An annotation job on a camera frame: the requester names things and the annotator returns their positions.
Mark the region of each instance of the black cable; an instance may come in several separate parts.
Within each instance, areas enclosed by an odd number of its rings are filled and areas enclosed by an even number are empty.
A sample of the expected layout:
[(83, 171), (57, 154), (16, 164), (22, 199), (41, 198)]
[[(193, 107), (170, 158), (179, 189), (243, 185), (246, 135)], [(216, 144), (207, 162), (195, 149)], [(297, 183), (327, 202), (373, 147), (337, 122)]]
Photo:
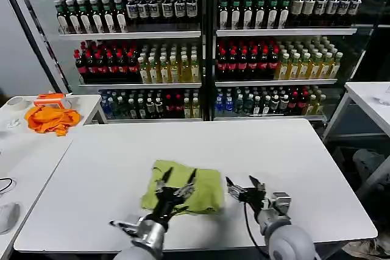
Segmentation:
[(252, 240), (253, 244), (255, 245), (255, 248), (260, 253), (260, 255), (262, 255), (262, 257), (264, 257), (266, 259), (269, 259), (269, 255), (266, 254), (265, 252), (263, 252), (261, 250), (261, 248), (257, 245), (257, 243), (255, 241), (255, 238), (253, 237), (252, 232), (250, 231), (249, 222), (248, 222), (248, 214), (247, 214), (247, 211), (246, 211), (246, 202), (244, 202), (244, 214), (245, 214), (246, 228), (248, 229), (248, 233), (249, 233), (250, 239)]
[(2, 188), (2, 189), (0, 190), (0, 193), (1, 193), (2, 191), (6, 190), (7, 188), (9, 188), (9, 186), (11, 186), (11, 184), (12, 184), (12, 182), (13, 182), (13, 180), (12, 180), (11, 178), (1, 178), (1, 179), (0, 179), (0, 181), (4, 181), (4, 180), (10, 180), (10, 183), (9, 183), (6, 187)]

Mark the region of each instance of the folded green towel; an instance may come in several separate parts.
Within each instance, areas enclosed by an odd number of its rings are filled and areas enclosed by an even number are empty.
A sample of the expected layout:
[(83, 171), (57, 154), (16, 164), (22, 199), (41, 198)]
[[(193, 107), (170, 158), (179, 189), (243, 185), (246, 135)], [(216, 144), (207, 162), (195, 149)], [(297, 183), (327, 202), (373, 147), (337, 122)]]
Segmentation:
[[(153, 209), (156, 206), (157, 181), (170, 167), (173, 167), (173, 171), (166, 185), (175, 188), (183, 187), (194, 170), (192, 167), (174, 161), (157, 160), (153, 166), (152, 179), (147, 187), (147, 193), (141, 199), (142, 208)], [(184, 213), (217, 213), (223, 202), (221, 174), (217, 170), (197, 169), (194, 193), (184, 204), (177, 205), (176, 208), (189, 206)]]

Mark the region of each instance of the white desk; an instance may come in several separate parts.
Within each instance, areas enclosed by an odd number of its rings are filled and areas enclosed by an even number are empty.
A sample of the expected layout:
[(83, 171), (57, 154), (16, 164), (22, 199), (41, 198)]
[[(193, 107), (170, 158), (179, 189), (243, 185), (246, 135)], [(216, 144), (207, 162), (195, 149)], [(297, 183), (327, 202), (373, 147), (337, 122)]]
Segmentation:
[[(7, 104), (0, 108), (0, 131), (4, 130), (8, 133), (35, 133), (28, 127), (27, 121), (24, 119), (24, 115), (27, 113), (29, 108), (32, 108), (34, 106), (33, 101), (37, 97), (23, 96), (22, 98), (30, 101), (30, 104), (25, 109), (15, 111)], [(95, 115), (97, 115), (97, 118), (100, 123), (108, 123), (105, 118), (102, 107), (100, 106), (100, 95), (70, 95), (68, 96), (68, 99), (72, 103), (72, 108), (75, 109), (82, 117), (80, 122), (75, 127), (69, 128), (70, 131), (74, 128), (90, 124)], [(19, 119), (20, 125), (16, 126), (15, 128), (7, 128), (7, 124), (12, 119)]]
[[(114, 253), (129, 238), (113, 219), (137, 219), (156, 159), (218, 169), (222, 179), (292, 197), (289, 215), (315, 242), (377, 236), (377, 231), (321, 140), (304, 119), (86, 125), (64, 155), (14, 248), (48, 253)], [(260, 245), (259, 227), (249, 211)], [(170, 221), (165, 250), (253, 247), (243, 204), (225, 194), (221, 215)]]
[[(390, 86), (390, 82), (347, 82), (347, 89), (342, 97), (332, 119), (329, 122), (322, 141), (328, 140), (329, 133), (338, 125), (349, 103), (353, 100), (388, 136), (390, 136), (390, 106), (382, 105), (375, 96), (383, 94)], [(361, 185), (356, 194), (362, 198), (384, 176), (390, 172), (390, 156), (371, 174)]]

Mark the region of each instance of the beverage refrigerator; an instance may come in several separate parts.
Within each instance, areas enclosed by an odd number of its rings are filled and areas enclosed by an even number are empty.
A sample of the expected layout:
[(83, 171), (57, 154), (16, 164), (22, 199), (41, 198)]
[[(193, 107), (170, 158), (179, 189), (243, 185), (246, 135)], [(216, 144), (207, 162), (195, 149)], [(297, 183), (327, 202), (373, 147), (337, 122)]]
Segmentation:
[(359, 67), (381, 10), (375, 0), (18, 4), (34, 19), (35, 37), (66, 89), (100, 93), (112, 122), (277, 116), (322, 127)]

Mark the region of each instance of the orange cloth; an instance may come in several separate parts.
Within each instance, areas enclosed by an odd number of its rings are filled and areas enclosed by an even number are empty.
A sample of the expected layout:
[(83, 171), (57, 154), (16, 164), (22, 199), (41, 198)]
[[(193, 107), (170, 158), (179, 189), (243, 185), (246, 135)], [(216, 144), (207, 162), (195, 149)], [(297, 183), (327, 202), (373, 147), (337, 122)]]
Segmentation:
[(55, 131), (57, 136), (65, 136), (70, 126), (80, 122), (81, 115), (76, 110), (40, 106), (32, 107), (24, 118), (38, 133)]

